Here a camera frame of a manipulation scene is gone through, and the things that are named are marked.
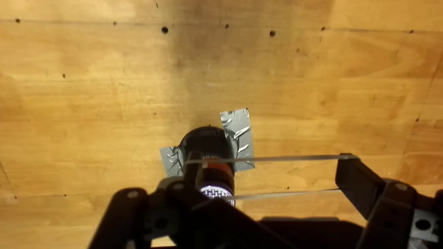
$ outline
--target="wooden surface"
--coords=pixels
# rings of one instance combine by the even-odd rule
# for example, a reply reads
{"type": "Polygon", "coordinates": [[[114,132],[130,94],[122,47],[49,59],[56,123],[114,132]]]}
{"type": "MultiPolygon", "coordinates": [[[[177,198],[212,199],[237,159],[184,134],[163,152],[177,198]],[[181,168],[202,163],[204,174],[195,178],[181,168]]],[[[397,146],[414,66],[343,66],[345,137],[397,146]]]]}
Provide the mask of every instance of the wooden surface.
{"type": "MultiPolygon", "coordinates": [[[[442,9],[442,0],[4,0],[0,247],[85,247],[112,192],[152,191],[165,177],[161,146],[241,106],[256,155],[353,152],[433,195],[442,9]]],[[[334,163],[262,163],[237,189],[319,189],[332,177],[334,163]]],[[[240,206],[364,224],[341,193],[240,206]]]]}

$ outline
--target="dark spot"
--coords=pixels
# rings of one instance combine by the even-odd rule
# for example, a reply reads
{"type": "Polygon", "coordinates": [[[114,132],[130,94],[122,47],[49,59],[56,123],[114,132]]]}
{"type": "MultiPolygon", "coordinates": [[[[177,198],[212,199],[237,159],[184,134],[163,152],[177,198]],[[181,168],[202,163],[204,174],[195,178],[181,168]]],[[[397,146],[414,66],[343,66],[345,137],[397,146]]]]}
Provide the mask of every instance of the dark spot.
{"type": "Polygon", "coordinates": [[[166,228],[166,225],[168,225],[168,218],[165,218],[165,217],[159,217],[158,220],[155,220],[155,228],[158,228],[158,229],[165,229],[166,228]]]}
{"type": "Polygon", "coordinates": [[[154,231],[152,231],[152,228],[145,228],[144,232],[151,235],[154,231]]]}
{"type": "Polygon", "coordinates": [[[162,27],[162,33],[166,34],[168,32],[169,32],[168,26],[163,26],[163,27],[162,27]]]}
{"type": "Polygon", "coordinates": [[[392,221],[384,221],[384,225],[386,227],[386,228],[395,228],[396,227],[396,224],[395,222],[392,222],[392,221]]]}
{"type": "Polygon", "coordinates": [[[421,231],[425,231],[431,228],[431,222],[428,220],[417,220],[415,227],[421,231]]]}

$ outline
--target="black metal frame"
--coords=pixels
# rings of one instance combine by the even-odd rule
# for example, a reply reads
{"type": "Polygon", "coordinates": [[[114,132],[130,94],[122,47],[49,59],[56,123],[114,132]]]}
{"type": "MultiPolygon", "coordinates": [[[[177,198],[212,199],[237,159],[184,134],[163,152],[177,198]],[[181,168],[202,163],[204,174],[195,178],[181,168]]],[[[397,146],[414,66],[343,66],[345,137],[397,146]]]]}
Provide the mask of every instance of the black metal frame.
{"type": "MultiPolygon", "coordinates": [[[[360,159],[339,160],[337,185],[367,218],[367,227],[341,220],[265,218],[255,221],[223,199],[208,199],[188,174],[163,180],[148,195],[126,188],[114,195],[90,249],[123,249],[129,243],[151,247],[154,238],[169,235],[177,247],[341,247],[406,249],[417,209],[442,220],[443,191],[427,198],[404,182],[384,180],[360,159]]],[[[443,247],[440,240],[422,240],[443,247]]]]}

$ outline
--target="wooden wall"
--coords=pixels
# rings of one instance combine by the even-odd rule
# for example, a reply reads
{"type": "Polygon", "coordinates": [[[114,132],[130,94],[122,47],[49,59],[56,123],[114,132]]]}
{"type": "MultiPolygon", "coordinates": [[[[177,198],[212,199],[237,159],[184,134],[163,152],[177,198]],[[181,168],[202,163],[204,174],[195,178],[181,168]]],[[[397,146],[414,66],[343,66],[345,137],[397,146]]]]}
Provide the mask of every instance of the wooden wall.
{"type": "MultiPolygon", "coordinates": [[[[161,146],[241,106],[256,155],[353,152],[432,195],[443,188],[442,9],[442,0],[3,0],[0,247],[85,247],[112,192],[152,191],[165,177],[161,146]]],[[[334,164],[262,163],[237,189],[334,186],[334,164]]],[[[363,224],[341,193],[240,207],[363,224]]]]}

